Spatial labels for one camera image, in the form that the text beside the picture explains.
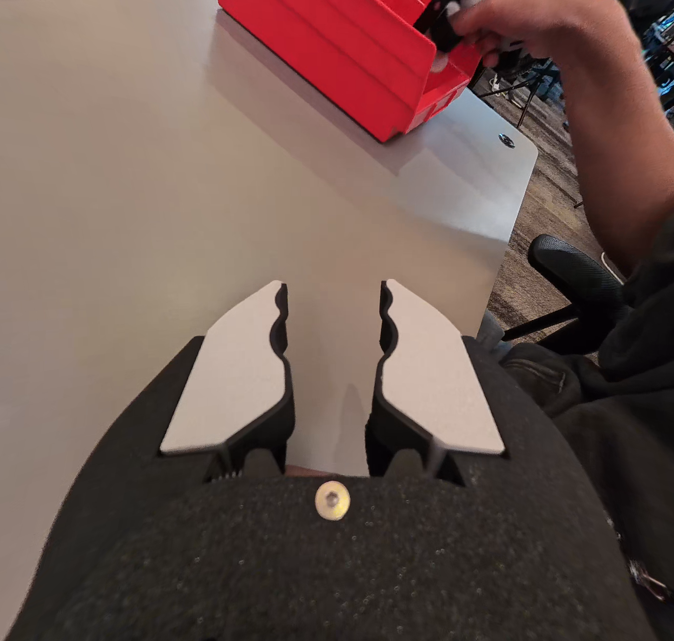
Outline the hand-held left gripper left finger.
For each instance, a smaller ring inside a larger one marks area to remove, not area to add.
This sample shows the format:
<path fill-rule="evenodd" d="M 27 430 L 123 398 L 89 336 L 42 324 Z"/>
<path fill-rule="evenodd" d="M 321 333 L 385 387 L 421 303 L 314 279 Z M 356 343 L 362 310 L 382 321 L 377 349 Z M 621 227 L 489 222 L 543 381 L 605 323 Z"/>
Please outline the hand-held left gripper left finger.
<path fill-rule="evenodd" d="M 207 331 L 164 438 L 164 455 L 285 445 L 295 427 L 288 287 L 273 280 Z"/>

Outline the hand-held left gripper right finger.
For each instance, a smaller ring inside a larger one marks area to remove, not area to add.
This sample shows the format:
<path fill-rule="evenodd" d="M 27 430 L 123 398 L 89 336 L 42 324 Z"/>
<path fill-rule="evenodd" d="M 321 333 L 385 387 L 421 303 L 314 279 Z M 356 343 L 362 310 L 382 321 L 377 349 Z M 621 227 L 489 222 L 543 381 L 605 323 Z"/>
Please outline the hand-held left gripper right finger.
<path fill-rule="evenodd" d="M 372 435 L 391 453 L 437 446 L 500 456 L 505 444 L 455 325 L 394 279 L 381 283 Z"/>

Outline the red plastic bin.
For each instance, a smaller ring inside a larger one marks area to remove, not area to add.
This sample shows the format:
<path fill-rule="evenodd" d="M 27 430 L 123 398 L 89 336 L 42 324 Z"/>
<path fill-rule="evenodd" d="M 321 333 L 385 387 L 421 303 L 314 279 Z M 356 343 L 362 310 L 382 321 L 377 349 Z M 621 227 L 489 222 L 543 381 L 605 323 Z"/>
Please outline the red plastic bin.
<path fill-rule="evenodd" d="M 459 41 L 445 59 L 415 29 L 432 0 L 217 0 L 243 28 L 379 142 L 442 112 L 480 55 Z"/>

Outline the person's right forearm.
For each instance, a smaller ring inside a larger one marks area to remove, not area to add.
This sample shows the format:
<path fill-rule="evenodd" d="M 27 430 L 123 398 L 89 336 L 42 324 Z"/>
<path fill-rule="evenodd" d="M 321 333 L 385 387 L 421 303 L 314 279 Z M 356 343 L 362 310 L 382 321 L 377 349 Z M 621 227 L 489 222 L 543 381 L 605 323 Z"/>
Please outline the person's right forearm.
<path fill-rule="evenodd" d="M 673 215 L 673 129 L 633 36 L 569 31 L 557 63 L 588 224 L 630 275 Z"/>

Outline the person's right hand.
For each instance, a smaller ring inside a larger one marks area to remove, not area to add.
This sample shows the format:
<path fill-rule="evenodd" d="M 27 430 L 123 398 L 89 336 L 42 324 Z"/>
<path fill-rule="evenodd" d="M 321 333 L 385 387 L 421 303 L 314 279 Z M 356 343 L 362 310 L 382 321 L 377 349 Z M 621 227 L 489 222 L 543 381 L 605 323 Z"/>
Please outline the person's right hand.
<path fill-rule="evenodd" d="M 521 22 L 527 29 L 518 34 L 534 57 L 549 57 L 564 75 L 631 70 L 642 61 L 639 42 L 628 16 L 616 0 L 516 0 Z M 484 50 L 481 42 L 496 47 L 495 37 L 469 36 L 454 24 L 464 38 Z"/>

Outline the person's black chair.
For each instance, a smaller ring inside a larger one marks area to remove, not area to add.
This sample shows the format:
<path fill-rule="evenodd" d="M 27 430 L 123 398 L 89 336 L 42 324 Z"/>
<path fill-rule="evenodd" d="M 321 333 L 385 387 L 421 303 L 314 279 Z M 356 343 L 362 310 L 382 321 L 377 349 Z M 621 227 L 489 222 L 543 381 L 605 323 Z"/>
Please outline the person's black chair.
<path fill-rule="evenodd" d="M 560 355 L 597 352 L 609 333 L 631 312 L 623 286 L 606 268 L 569 243 L 541 234 L 528 248 L 529 265 L 567 300 L 568 305 L 507 330 L 512 342 L 554 325 L 563 326 L 538 342 Z"/>

